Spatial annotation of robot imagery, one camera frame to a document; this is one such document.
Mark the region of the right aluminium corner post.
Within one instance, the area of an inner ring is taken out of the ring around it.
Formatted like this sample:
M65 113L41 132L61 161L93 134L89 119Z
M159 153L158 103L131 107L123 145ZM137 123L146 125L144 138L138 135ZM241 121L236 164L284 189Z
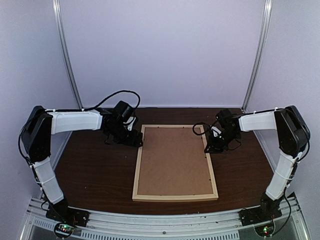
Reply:
M270 22L272 18L272 8L273 8L273 1L265 0L256 54L255 54L253 67L252 67L252 71L249 78L248 87L247 87L244 101L241 107L243 112L246 112L248 109L248 105L250 103L250 99L253 94L254 86L258 78L258 74L259 74L259 70L260 70L260 66L263 58L264 48L267 42L268 33L270 29Z

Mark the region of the aluminium front rail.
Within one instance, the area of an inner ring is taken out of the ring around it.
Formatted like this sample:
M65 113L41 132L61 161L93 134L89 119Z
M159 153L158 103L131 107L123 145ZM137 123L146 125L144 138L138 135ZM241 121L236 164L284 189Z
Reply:
M282 216L243 225L239 210L182 215L137 215L89 211L87 225L78 226L69 240L308 240L310 234L295 197L282 201Z

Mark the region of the round circuit board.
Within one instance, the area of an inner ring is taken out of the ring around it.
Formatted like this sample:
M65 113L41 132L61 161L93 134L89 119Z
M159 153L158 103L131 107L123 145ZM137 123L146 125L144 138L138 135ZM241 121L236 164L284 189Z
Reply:
M54 228L54 234L61 239L66 239L74 233L75 228L65 223L57 223Z
M275 231L275 225L274 224L262 224L262 225L258 225L254 227L254 231L255 233L259 236L259 237L270 237L274 231Z

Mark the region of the aluminium corner post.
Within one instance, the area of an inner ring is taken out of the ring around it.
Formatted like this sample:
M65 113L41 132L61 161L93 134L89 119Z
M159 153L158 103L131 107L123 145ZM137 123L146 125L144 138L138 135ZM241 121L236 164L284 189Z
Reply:
M68 46L67 46L66 34L65 34L64 24L63 24L63 16L62 16L62 11L61 11L61 1L60 0L53 0L52 6L53 6L53 12L54 12L54 17L55 17L55 21L56 21L59 41L60 41L60 45L61 45L63 61L64 61L64 65L66 68L66 73L67 73L67 77L68 77L68 80L70 83L71 91L72 91L73 96L75 98L77 107L79 109L82 109L83 104L82 104L80 93L78 90L78 86L77 86L77 83L75 80L75 76L74 76L74 72L73 72L73 68L72 68L72 63L71 63L71 59L70 59L70 54L69 54Z
M267 42L268 33L270 29L270 22L272 18L272 8L273 8L273 1L265 0L256 54L255 54L253 67L252 67L252 71L249 78L248 87L247 87L244 101L241 107L243 112L246 112L248 109L248 105L250 103L250 99L253 94L254 86L258 78L258 74L259 74L259 70L260 70L260 66L263 58L264 48Z

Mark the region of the left aluminium corner post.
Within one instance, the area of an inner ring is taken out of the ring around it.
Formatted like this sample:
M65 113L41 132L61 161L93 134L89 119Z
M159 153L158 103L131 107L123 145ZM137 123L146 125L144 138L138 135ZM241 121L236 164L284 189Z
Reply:
M67 77L68 77L68 80L70 83L71 91L72 91L73 96L75 98L77 107L79 109L82 109L83 104L82 104L80 93L78 90L78 86L77 86L77 83L75 80L75 76L74 76L74 72L73 72L73 68L72 68L72 63L71 63L71 59L70 59L70 54L69 54L68 46L67 46L66 34L65 34L64 24L63 24L63 16L62 16L62 11L61 11L61 1L60 0L53 0L52 6L53 6L53 12L54 12L54 17L55 17L55 21L56 21L59 41L60 41L60 45L61 45L63 61L64 61L64 65L66 68L66 73L67 73Z

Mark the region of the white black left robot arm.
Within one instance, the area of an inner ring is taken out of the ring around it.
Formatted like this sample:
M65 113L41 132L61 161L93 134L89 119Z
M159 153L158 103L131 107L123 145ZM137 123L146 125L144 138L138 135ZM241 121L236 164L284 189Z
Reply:
M113 136L116 143L140 148L143 133L133 127L137 122L135 108L119 101L112 109L45 109L35 106L18 137L18 148L24 149L22 157L32 169L37 184L41 187L53 215L61 222L72 218L53 167L51 165L51 138L55 134L75 131L102 131Z

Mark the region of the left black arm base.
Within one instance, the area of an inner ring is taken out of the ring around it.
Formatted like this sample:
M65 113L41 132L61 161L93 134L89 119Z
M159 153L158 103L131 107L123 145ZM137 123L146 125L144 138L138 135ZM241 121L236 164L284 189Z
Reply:
M48 210L46 217L55 221L66 223L70 226L86 227L90 213L86 210L75 209L69 207L69 203L66 198L58 203L48 202Z

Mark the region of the left round circuit board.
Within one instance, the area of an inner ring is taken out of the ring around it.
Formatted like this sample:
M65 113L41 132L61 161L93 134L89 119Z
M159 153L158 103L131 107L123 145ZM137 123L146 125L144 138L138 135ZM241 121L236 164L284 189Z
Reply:
M75 228L65 223L57 223L54 228L54 234L61 239L66 239L74 233Z

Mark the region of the right round circuit board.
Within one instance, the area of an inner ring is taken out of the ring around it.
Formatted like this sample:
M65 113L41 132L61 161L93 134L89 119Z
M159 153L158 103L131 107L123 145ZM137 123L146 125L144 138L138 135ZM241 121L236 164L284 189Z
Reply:
M259 236L259 237L270 237L274 231L275 231L275 225L274 224L262 224L262 225L258 225L254 227L254 231L255 233Z

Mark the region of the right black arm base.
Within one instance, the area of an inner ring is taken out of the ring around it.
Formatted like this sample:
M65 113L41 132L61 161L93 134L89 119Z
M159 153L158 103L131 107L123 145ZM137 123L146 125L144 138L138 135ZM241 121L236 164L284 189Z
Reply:
M282 195L279 199L272 200L266 193L263 193L259 206L243 208L238 212L241 224L243 226L254 225L281 217L280 203L283 198Z

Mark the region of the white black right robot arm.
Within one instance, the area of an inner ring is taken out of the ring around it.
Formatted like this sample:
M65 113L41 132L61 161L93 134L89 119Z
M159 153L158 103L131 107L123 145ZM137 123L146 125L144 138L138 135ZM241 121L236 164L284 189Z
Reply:
M238 141L241 133L266 130L276 131L280 153L274 175L261 197L262 206L256 210L261 221L276 212L274 204L285 197L299 162L310 149L310 130L300 112L294 105L243 114L225 108L205 130L208 138L204 152L208 154L230 150L230 142Z

